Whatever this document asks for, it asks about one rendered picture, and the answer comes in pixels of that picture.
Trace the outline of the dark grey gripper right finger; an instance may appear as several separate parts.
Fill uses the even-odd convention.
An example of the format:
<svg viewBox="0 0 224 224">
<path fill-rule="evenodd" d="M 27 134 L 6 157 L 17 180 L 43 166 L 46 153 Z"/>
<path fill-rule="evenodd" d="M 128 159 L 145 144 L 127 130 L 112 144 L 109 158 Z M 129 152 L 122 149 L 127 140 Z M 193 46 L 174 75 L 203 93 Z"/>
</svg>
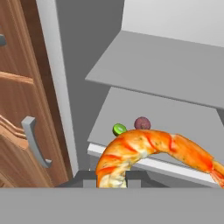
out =
<svg viewBox="0 0 224 224">
<path fill-rule="evenodd" d="M 165 185 L 153 180 L 146 171 L 127 171 L 125 177 L 128 188 L 164 188 Z"/>
</svg>

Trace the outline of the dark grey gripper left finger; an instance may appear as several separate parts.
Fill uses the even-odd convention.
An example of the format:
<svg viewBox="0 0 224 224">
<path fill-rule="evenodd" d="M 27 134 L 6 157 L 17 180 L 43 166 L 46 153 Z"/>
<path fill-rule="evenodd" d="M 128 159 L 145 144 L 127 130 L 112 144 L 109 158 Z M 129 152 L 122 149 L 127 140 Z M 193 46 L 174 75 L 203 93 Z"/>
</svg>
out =
<svg viewBox="0 0 224 224">
<path fill-rule="evenodd" d="M 94 171 L 78 171 L 69 181 L 60 184 L 59 187 L 96 188 L 96 175 Z"/>
</svg>

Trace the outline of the orange shrimp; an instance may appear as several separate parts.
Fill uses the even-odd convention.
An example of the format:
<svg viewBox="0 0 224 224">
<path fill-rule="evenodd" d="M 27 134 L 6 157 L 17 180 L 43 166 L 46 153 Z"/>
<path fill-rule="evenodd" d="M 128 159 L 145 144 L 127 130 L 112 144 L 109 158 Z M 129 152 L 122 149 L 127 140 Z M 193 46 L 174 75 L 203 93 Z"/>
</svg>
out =
<svg viewBox="0 0 224 224">
<path fill-rule="evenodd" d="M 189 167 L 208 173 L 224 188 L 224 165 L 190 139 L 154 129 L 132 129 L 116 137 L 101 154 L 95 168 L 99 188 L 126 188 L 132 165 L 153 154 L 166 153 Z"/>
</svg>

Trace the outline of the green kiwi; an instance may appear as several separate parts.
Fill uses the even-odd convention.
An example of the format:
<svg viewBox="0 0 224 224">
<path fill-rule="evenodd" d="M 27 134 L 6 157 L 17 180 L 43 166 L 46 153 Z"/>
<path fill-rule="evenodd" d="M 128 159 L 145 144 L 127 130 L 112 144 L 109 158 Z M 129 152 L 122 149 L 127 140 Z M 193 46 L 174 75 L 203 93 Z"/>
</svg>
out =
<svg viewBox="0 0 224 224">
<path fill-rule="evenodd" d="M 116 123 L 113 126 L 112 131 L 113 131 L 113 134 L 117 137 L 117 136 L 121 135 L 122 133 L 126 132 L 127 129 L 123 124 Z"/>
</svg>

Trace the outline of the purple onion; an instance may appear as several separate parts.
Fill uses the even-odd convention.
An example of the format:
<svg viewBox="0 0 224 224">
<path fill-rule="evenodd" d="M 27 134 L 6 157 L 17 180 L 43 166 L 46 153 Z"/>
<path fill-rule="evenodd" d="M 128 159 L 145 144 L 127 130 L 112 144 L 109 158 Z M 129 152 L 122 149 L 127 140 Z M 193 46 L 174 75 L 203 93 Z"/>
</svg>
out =
<svg viewBox="0 0 224 224">
<path fill-rule="evenodd" d="M 148 118 L 140 116 L 135 120 L 134 127 L 137 130 L 149 130 L 151 128 L 151 122 Z"/>
</svg>

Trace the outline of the grey fridge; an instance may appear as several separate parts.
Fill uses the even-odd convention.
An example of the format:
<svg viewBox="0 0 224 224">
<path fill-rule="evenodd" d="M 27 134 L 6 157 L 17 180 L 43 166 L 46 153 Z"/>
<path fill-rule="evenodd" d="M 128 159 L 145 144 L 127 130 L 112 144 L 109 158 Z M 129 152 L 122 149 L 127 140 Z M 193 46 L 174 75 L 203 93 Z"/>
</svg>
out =
<svg viewBox="0 0 224 224">
<path fill-rule="evenodd" d="M 224 164 L 224 49 L 124 27 L 130 2 L 36 0 L 73 172 L 146 116 Z"/>
</svg>

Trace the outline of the wooden cupboard door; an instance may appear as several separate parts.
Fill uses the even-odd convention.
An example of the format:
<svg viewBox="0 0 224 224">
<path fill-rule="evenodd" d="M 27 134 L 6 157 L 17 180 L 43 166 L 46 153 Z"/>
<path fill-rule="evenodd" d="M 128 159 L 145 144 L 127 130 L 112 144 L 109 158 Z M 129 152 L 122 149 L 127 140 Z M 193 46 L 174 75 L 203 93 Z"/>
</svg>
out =
<svg viewBox="0 0 224 224">
<path fill-rule="evenodd" d="M 36 120 L 34 136 L 50 167 L 32 152 L 22 126 L 27 116 Z M 71 177 L 54 91 L 46 96 L 33 78 L 0 72 L 0 187 L 55 187 Z"/>
<path fill-rule="evenodd" d="M 0 71 L 32 77 L 31 41 L 20 0 L 0 0 Z"/>
</svg>

